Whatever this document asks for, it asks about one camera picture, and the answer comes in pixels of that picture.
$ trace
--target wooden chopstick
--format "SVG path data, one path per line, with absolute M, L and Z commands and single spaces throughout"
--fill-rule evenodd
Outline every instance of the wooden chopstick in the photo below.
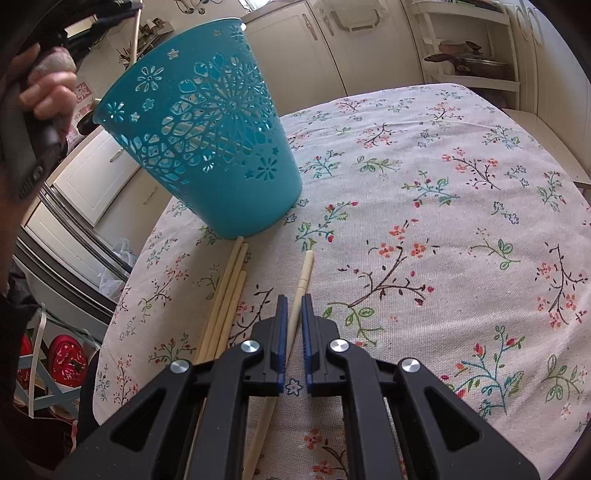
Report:
M 301 310 L 301 298 L 306 294 L 308 288 L 308 282 L 310 280 L 310 274 L 312 272 L 312 265 L 314 264 L 314 253 L 311 250 L 306 252 L 304 259 L 304 266 L 301 269 L 300 279 L 295 289 L 295 296 L 291 306 L 289 320 L 287 322 L 287 351 L 285 352 L 285 366 L 290 358 L 291 347 L 293 347 L 294 340 L 296 338 L 298 320 L 300 318 Z M 265 437 L 267 436 L 267 430 L 271 424 L 273 417 L 273 410 L 277 403 L 277 397 L 266 397 L 262 409 L 259 421 L 256 424 L 255 434 L 252 438 L 251 448 L 248 450 L 246 456 L 246 462 L 244 463 L 244 470 L 242 471 L 242 480 L 252 480 L 254 476 L 256 464 L 261 456 L 262 447 L 265 443 Z
M 240 270 L 240 273 L 238 274 L 238 281 L 236 282 L 236 287 L 234 287 L 234 291 L 232 292 L 232 298 L 230 299 L 228 313 L 226 314 L 226 319 L 223 322 L 222 331 L 220 333 L 220 339 L 217 343 L 217 349 L 214 356 L 215 359 L 218 359 L 220 355 L 224 353 L 228 345 L 230 331 L 232 330 L 232 325 L 234 324 L 234 319 L 236 318 L 236 308 L 238 307 L 238 301 L 240 300 L 240 296 L 242 295 L 242 289 L 244 288 L 245 281 L 246 271 Z
M 209 343 L 204 343 L 202 345 L 202 350 L 207 348 L 205 354 L 205 358 L 207 359 L 206 361 L 210 361 L 216 356 L 217 343 L 219 342 L 220 334 L 222 333 L 224 320 L 226 319 L 226 315 L 230 308 L 230 300 L 232 299 L 232 293 L 234 292 L 234 288 L 236 287 L 236 283 L 238 282 L 238 275 L 240 274 L 240 270 L 242 269 L 242 263 L 244 262 L 244 257 L 246 256 L 247 250 L 248 244 L 242 244 L 242 246 L 240 247 L 238 257 L 236 258 L 236 264 L 234 265 L 232 276 L 230 277 L 230 281 L 228 282 L 228 289 L 226 290 L 226 294 L 224 295 L 222 306 L 220 307 L 220 311 L 217 314 L 217 320 L 213 326 L 211 338 L 209 339 Z
M 234 271 L 234 266 L 236 264 L 236 259 L 242 248 L 242 244 L 244 243 L 244 237 L 239 236 L 236 238 L 236 242 L 234 242 L 234 246 L 232 247 L 232 252 L 230 252 L 230 258 L 228 259 L 228 263 L 226 264 L 226 268 L 224 269 L 224 273 L 222 275 L 221 280 L 217 284 L 216 292 L 213 296 L 213 307 L 212 311 L 210 312 L 209 316 L 207 317 L 207 322 L 203 328 L 203 333 L 201 338 L 199 339 L 199 346 L 197 351 L 195 352 L 195 357 L 193 358 L 194 364 L 200 364 L 205 360 L 207 355 L 207 348 L 211 341 L 213 328 L 215 327 L 215 323 L 217 321 L 217 315 L 220 311 L 220 307 L 222 306 L 222 302 L 224 296 L 226 294 L 226 289 L 228 287 L 228 282 L 230 281 L 230 277 L 232 272 Z

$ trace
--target chopstick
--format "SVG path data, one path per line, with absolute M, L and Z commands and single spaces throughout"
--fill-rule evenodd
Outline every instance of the chopstick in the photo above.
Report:
M 212 336 L 210 338 L 209 343 L 204 343 L 202 345 L 202 350 L 204 350 L 207 346 L 207 351 L 205 354 L 206 361 L 210 361 L 216 356 L 217 343 L 220 340 L 224 320 L 226 319 L 226 315 L 228 314 L 230 308 L 232 293 L 234 292 L 234 288 L 236 288 L 236 284 L 238 283 L 238 275 L 240 275 L 242 263 L 244 262 L 244 257 L 246 256 L 247 250 L 248 244 L 242 244 L 242 246 L 240 247 L 240 252 L 238 253 L 238 257 L 236 258 L 236 264 L 234 265 L 232 276 L 230 277 L 230 281 L 228 282 L 228 289 L 226 290 L 226 294 L 224 295 L 222 307 L 220 308 L 220 311 L 217 314 L 217 320 L 213 326 Z
M 234 271 L 234 267 L 236 265 L 236 259 L 238 254 L 242 248 L 242 244 L 244 242 L 244 237 L 239 236 L 236 238 L 236 242 L 234 242 L 234 246 L 232 247 L 232 251 L 230 252 L 230 258 L 228 259 L 228 264 L 224 269 L 224 273 L 222 275 L 221 280 L 217 284 L 216 292 L 213 296 L 213 307 L 212 311 L 207 317 L 207 322 L 203 328 L 203 333 L 201 338 L 199 339 L 199 346 L 195 353 L 195 357 L 193 358 L 194 364 L 200 364 L 205 361 L 205 357 L 207 356 L 207 349 L 209 347 L 209 343 L 212 340 L 212 333 L 217 321 L 217 316 L 220 312 L 220 307 L 222 306 L 224 297 L 226 295 L 226 290 L 228 288 L 228 282 L 230 281 L 230 277 L 232 276 L 232 272 Z
M 230 331 L 232 330 L 234 318 L 236 317 L 236 308 L 238 307 L 238 301 L 240 300 L 240 295 L 242 295 L 242 289 L 244 288 L 245 281 L 246 271 L 240 270 L 240 273 L 238 274 L 238 281 L 236 282 L 236 287 L 234 287 L 234 291 L 232 292 L 232 298 L 230 298 L 230 306 L 228 308 L 228 313 L 226 314 L 226 319 L 223 322 L 222 331 L 220 333 L 220 339 L 217 343 L 217 349 L 214 355 L 214 358 L 216 359 L 219 358 L 222 353 L 224 353 L 228 345 Z
M 291 306 L 289 320 L 287 322 L 287 350 L 285 352 L 285 365 L 290 358 L 291 348 L 293 347 L 296 338 L 298 320 L 300 318 L 301 298 L 306 294 L 310 274 L 312 272 L 312 265 L 314 264 L 314 253 L 311 250 L 306 252 L 304 265 L 301 269 L 300 278 L 295 289 L 295 296 Z M 265 436 L 271 424 L 273 417 L 273 410 L 277 403 L 277 397 L 266 397 L 259 416 L 258 424 L 254 437 L 252 438 L 251 448 L 248 450 L 246 462 L 244 463 L 244 470 L 242 471 L 242 480 L 252 480 L 254 476 L 256 464 L 261 456 L 262 447 L 265 443 Z
M 242 295 L 246 281 L 246 271 L 242 270 L 242 264 L 248 250 L 248 244 L 243 243 L 244 237 L 239 236 L 232 247 L 228 264 L 224 270 L 222 279 L 217 285 L 213 296 L 212 311 L 208 316 L 207 325 L 197 348 L 197 354 L 193 360 L 194 364 L 209 362 L 223 353 L 228 344 L 230 331 L 232 330 L 233 319 L 236 315 L 236 307 Z M 204 400 L 197 419 L 197 427 L 193 433 L 193 442 L 189 457 L 193 454 L 195 439 L 201 425 L 201 417 L 205 411 L 207 399 Z M 189 474 L 189 463 L 185 466 L 184 479 Z

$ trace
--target red shoe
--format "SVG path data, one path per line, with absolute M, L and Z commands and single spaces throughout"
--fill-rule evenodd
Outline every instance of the red shoe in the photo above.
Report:
M 31 339 L 25 333 L 22 336 L 21 340 L 21 356 L 22 355 L 32 355 L 33 354 L 33 344 L 31 343 Z M 31 369 L 30 368 L 23 368 L 21 370 L 17 370 L 17 380 L 21 384 L 22 388 L 25 391 L 29 391 L 29 379 L 31 378 Z
M 53 339 L 49 346 L 47 365 L 56 383 L 74 388 L 82 385 L 88 370 L 82 347 L 70 335 L 58 335 Z

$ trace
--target white cabinet door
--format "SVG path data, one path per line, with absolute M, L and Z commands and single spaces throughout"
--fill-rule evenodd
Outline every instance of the white cabinet door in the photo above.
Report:
M 527 13 L 519 0 L 503 2 L 511 21 L 519 70 L 519 109 L 538 112 L 538 65 L 535 59 L 535 43 Z
M 100 274 L 105 267 L 63 228 L 45 205 L 40 203 L 37 206 L 26 229 L 72 273 L 95 287 L 99 286 Z
M 133 252 L 139 255 L 171 196 L 142 168 L 119 192 L 95 232 L 111 245 L 119 238 L 126 238 Z
M 524 6 L 538 63 L 538 116 L 589 171 L 584 148 L 589 81 L 552 23 L 527 0 Z
M 346 96 L 306 2 L 253 20 L 245 34 L 279 115 Z
M 388 0 L 387 4 L 382 0 L 381 4 L 385 15 L 373 5 L 367 9 L 368 17 L 378 24 L 356 31 L 343 29 L 338 11 L 325 11 L 323 4 L 314 7 L 348 95 L 423 83 L 417 48 L 400 0 Z
M 96 226 L 138 169 L 139 164 L 103 130 L 72 159 L 53 184 L 92 226 Z

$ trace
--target table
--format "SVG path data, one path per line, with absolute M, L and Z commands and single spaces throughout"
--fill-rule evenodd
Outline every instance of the table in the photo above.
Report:
M 459 85 L 339 99 L 282 122 L 304 187 L 248 239 L 230 344 L 293 294 L 314 249 L 309 293 L 343 338 L 386 361 L 420 359 L 548 478 L 591 417 L 591 207 L 562 168 Z M 192 358 L 232 244 L 170 202 L 105 336 L 99 423 Z M 304 385 L 298 335 L 259 479 L 347 476 L 340 403 Z M 491 452 L 482 468 L 499 461 Z

